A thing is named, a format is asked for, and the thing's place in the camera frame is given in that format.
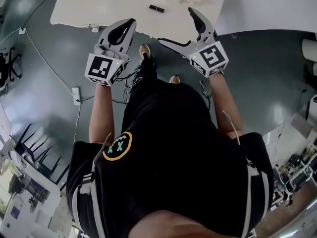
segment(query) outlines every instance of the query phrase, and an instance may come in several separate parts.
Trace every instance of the white cable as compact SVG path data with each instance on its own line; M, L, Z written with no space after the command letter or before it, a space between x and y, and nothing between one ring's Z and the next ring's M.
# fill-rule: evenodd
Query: white cable
M21 27L20 27L19 29L16 29L16 30L13 31L12 33L9 33L9 34L7 35L7 37L5 37L5 38L0 42L0 45L2 44L2 42L4 42L4 40L5 40L6 38L8 38L11 34L15 33L16 31L19 31L20 29L21 29Z
M78 124L78 120L79 120L79 116L80 116L80 106L78 106L78 117L77 117L77 120L76 120L76 127L75 127L75 135L74 135L74 144L75 144L75 141L76 141L76 134L77 134L77 124Z
M73 96L73 94L70 92L70 90L68 89L68 86L64 83L64 81L60 78L60 76L57 75L57 73L53 70L53 68L48 64L48 62L45 60L45 58L41 55L40 51L38 50L38 48L35 46L34 42L31 40L31 37L29 35L29 33L27 31L25 31L27 36L29 37L31 43L33 44L34 48L36 49L36 51L39 53L40 57L43 59L43 61L46 63L46 65L51 69L51 71L54 73L54 75L60 80L60 82L65 86L65 88L67 89L67 91L69 92L69 94L71 96Z
M232 126L232 128L233 128L233 130L234 130L234 133L236 133L237 143L238 143L238 145L240 145L240 140L239 140L238 132L237 132L236 128L234 127L233 123L232 123L232 120L231 120L230 115L228 115L228 114L227 114L225 111L223 111L223 110L222 110L222 112L223 112L223 113L225 114L225 116L229 119L229 121L230 121L230 123L231 123L231 126Z

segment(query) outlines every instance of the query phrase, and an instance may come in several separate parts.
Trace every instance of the circular logo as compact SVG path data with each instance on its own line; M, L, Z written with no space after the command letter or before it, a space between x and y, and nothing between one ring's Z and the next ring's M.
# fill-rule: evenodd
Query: circular logo
M104 150L104 158L109 161L121 159L129 151L131 143L132 134L127 131L122 133L108 149Z

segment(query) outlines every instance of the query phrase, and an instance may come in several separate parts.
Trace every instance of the equipment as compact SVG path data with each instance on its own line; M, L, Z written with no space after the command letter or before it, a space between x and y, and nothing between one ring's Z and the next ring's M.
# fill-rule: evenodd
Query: equipment
M100 35L93 54L89 54L85 76L92 82L111 86L130 62L131 46L137 22L124 19L107 27Z
M213 37L213 27L210 21L199 11L188 8L192 16L197 32L199 33L197 42L189 41L181 44L169 39L158 41L165 47L183 55L189 63L205 77L210 77L215 73L224 70L229 59L220 42L215 42Z

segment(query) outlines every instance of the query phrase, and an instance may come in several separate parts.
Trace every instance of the power outlet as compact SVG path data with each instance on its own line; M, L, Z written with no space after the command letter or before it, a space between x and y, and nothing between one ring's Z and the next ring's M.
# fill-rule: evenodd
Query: power outlet
M20 28L19 34L25 34L25 32L26 32L26 28Z
M81 101L80 101L79 87L73 87L72 90L73 90L74 104L76 106L80 106Z

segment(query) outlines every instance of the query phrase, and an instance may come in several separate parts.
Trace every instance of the foot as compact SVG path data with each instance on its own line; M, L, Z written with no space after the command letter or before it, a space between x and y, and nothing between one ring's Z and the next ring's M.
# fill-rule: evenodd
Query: foot
M171 78L170 78L170 80L169 80L169 82L171 83L171 84L179 84L180 83L180 79L179 79L179 76L172 76Z
M151 57L151 50L150 50L149 46L148 46L148 45L145 45L145 44L143 44L143 45L140 46L140 57L141 57L141 61L143 61L143 59L144 59L144 54L146 54L146 56L147 56L148 58Z

